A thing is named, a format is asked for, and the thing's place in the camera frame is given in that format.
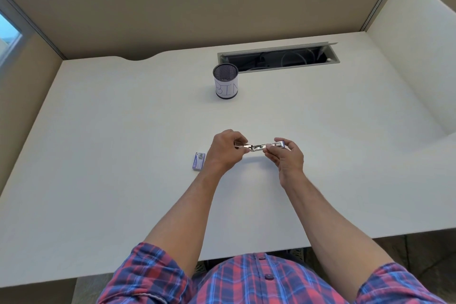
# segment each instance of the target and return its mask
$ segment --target small purple and white box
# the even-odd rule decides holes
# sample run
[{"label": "small purple and white box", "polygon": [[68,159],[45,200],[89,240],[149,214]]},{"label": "small purple and white box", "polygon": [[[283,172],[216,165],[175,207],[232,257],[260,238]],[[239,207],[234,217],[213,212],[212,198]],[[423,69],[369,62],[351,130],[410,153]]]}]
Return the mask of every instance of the small purple and white box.
[{"label": "small purple and white box", "polygon": [[206,154],[203,152],[197,152],[195,154],[195,160],[193,160],[193,169],[195,171],[201,171],[202,165],[204,164],[204,159],[206,158]]}]

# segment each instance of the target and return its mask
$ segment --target black mesh cup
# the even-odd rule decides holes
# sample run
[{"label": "black mesh cup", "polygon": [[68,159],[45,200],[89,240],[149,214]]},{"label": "black mesh cup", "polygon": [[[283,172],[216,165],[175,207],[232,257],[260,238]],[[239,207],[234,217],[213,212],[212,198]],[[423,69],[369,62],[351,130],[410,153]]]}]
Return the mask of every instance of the black mesh cup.
[{"label": "black mesh cup", "polygon": [[221,99],[232,99],[238,93],[238,68],[233,64],[220,64],[214,68],[215,93]]}]

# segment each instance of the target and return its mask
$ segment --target white desk surface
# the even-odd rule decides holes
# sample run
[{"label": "white desk surface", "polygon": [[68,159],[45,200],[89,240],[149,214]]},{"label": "white desk surface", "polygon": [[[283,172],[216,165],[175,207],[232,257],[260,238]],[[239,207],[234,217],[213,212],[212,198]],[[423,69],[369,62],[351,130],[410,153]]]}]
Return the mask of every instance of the white desk surface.
[{"label": "white desk surface", "polygon": [[[322,41],[339,64],[242,73],[234,99],[216,96],[217,53]],[[310,179],[372,237],[456,226],[454,138],[366,33],[69,60],[0,196],[0,287],[113,272],[227,128],[295,140]],[[275,166],[247,154],[220,182],[201,259],[308,245]]]}]

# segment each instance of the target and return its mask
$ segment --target rolled-up sleeve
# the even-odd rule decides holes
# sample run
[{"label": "rolled-up sleeve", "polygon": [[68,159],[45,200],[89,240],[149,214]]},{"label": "rolled-up sleeve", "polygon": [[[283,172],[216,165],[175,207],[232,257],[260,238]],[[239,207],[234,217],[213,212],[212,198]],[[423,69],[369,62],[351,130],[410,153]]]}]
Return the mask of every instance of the rolled-up sleeve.
[{"label": "rolled-up sleeve", "polygon": [[187,303],[191,279],[164,250],[147,243],[136,246],[116,270],[98,304]]},{"label": "rolled-up sleeve", "polygon": [[356,304],[445,303],[397,263],[378,268],[359,289]]}]

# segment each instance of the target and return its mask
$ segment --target red and blue plaid shirt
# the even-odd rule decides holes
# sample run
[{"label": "red and blue plaid shirt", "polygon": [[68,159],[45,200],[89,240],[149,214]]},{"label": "red and blue plaid shirt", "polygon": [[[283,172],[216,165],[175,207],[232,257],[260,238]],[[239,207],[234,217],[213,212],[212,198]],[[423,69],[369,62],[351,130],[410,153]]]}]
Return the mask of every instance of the red and blue plaid shirt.
[{"label": "red and blue plaid shirt", "polygon": [[[162,249],[140,243],[114,273],[99,304],[347,303],[330,285],[298,263],[265,253],[233,257],[200,281],[188,278]],[[444,303],[396,263],[377,269],[356,303]]]}]

